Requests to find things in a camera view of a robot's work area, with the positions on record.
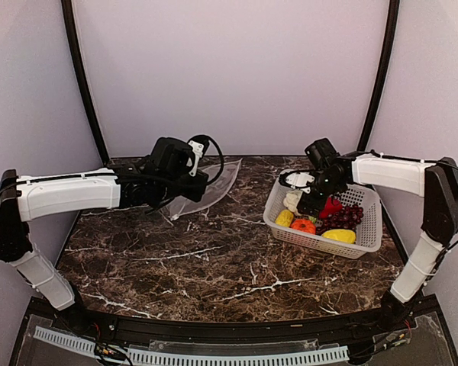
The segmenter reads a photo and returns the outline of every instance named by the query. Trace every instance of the white plastic basket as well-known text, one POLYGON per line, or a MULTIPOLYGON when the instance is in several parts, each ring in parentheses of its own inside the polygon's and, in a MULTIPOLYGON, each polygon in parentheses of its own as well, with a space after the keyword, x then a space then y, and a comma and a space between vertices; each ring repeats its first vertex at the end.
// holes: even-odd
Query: white plastic basket
POLYGON ((355 244, 338 242, 275 224, 279 213, 286 209, 283 199, 291 190, 291 188, 281 186, 277 179, 266 202, 263 219, 271 228, 275 238, 351 259, 380 249, 382 245, 382 208, 380 198, 374 190, 361 185, 348 185, 348 190, 340 195, 342 204, 358 204, 363 208, 361 224, 356 227, 355 244))

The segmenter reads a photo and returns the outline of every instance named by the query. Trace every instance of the yellow toy fruit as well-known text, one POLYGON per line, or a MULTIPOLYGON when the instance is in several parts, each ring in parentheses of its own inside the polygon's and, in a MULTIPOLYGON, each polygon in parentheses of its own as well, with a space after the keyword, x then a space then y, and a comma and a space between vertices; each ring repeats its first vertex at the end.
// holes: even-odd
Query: yellow toy fruit
POLYGON ((333 229, 326 231, 322 236, 324 238, 337 240, 338 242, 347 242, 349 244, 354 244, 354 242, 356 242, 356 234, 352 230, 333 229))
POLYGON ((283 210, 280 212, 278 217, 275 220, 275 224, 284 226, 284 227, 290 227, 293 221, 293 212, 290 210, 283 210))

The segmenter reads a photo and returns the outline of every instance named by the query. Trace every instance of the marble table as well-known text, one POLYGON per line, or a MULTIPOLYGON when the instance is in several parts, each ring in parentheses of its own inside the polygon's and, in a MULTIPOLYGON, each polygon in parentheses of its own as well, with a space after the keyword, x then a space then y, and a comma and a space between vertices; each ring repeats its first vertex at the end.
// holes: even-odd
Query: marble table
POLYGON ((58 269, 88 308, 130 316, 262 322, 378 307, 402 269, 385 227, 378 252, 348 259, 276 240, 263 223, 279 172, 298 168, 305 157, 243 157, 225 198, 174 222, 149 207, 83 212, 58 269))

